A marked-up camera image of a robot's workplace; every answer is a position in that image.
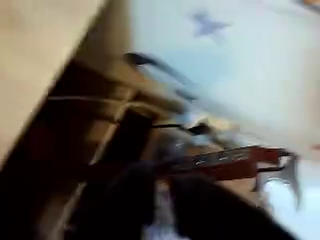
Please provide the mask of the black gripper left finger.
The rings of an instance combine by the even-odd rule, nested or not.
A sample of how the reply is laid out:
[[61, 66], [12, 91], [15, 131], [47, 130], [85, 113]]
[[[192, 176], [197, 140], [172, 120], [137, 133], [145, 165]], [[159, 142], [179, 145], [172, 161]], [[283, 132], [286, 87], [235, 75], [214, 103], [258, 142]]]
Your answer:
[[155, 176], [141, 163], [100, 185], [78, 215], [74, 240], [141, 240], [154, 218]]

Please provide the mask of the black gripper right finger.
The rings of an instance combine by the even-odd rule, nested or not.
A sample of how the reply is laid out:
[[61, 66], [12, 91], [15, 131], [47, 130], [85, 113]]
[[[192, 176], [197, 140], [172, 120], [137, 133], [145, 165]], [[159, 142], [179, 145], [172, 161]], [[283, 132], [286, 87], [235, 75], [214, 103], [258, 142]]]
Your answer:
[[190, 240], [295, 240], [265, 211], [200, 176], [170, 181], [175, 225]]

